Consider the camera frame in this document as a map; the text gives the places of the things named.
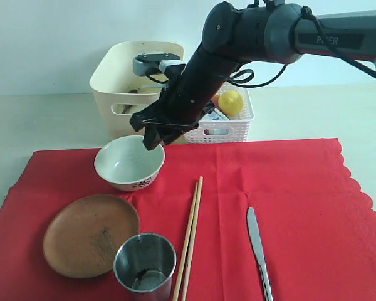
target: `robotic arm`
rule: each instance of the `robotic arm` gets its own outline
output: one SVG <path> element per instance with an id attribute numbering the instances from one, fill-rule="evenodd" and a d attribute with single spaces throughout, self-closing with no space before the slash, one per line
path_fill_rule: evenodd
<path id="1" fill-rule="evenodd" d="M 159 99 L 130 119 L 135 131 L 145 127 L 144 145 L 149 151 L 196 129 L 214 109 L 210 99 L 224 82 L 263 86 L 245 86 L 245 81 L 232 76 L 252 61 L 280 63 L 284 71 L 304 54 L 332 56 L 376 78 L 376 71 L 358 62 L 374 62 L 376 67 L 376 11 L 317 18 L 306 6 L 284 0 L 264 2 L 261 7 L 255 0 L 245 9 L 225 1 L 214 6 L 188 64 L 167 53 L 134 58 L 135 74 L 164 73 L 169 79 Z"/>

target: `lemon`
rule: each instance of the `lemon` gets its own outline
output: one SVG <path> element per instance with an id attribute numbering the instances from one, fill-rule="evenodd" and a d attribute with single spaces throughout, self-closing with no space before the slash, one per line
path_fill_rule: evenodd
<path id="1" fill-rule="evenodd" d="M 236 115 L 244 108 L 244 99 L 235 90 L 221 94 L 218 102 L 220 110 L 228 116 Z"/>

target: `stainless steel cup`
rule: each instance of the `stainless steel cup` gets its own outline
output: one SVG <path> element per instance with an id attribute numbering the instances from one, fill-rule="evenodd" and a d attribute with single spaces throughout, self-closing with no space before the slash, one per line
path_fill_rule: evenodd
<path id="1" fill-rule="evenodd" d="M 176 263 L 174 246 L 166 237 L 141 233 L 120 247 L 113 270 L 134 301 L 166 301 Z"/>

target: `knife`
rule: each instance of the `knife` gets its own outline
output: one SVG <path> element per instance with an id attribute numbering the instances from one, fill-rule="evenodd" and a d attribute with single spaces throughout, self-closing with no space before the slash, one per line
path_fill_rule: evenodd
<path id="1" fill-rule="evenodd" d="M 266 301 L 273 301 L 268 269 L 266 268 L 266 260 L 264 259 L 261 234 L 259 232 L 258 221 L 256 221 L 255 210 L 253 209 L 253 207 L 248 208 L 248 212 L 246 214 L 246 222 L 248 224 L 248 231 L 249 237 L 251 238 L 252 249 L 254 251 L 256 262 L 261 274 L 264 299 Z"/>

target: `wooden plate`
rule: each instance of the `wooden plate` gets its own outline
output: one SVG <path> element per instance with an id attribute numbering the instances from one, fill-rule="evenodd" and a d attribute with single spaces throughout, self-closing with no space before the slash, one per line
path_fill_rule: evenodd
<path id="1" fill-rule="evenodd" d="M 116 252 L 140 233 L 135 208 L 111 194 L 85 197 L 64 208 L 43 240 L 49 266 L 71 278 L 99 276 L 113 268 Z"/>

